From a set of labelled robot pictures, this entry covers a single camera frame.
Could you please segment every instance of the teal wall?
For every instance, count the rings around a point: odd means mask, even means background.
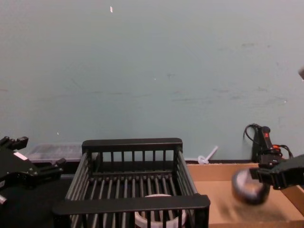
[[[0,0],[0,135],[180,137],[248,159],[244,127],[304,148],[302,0]]]

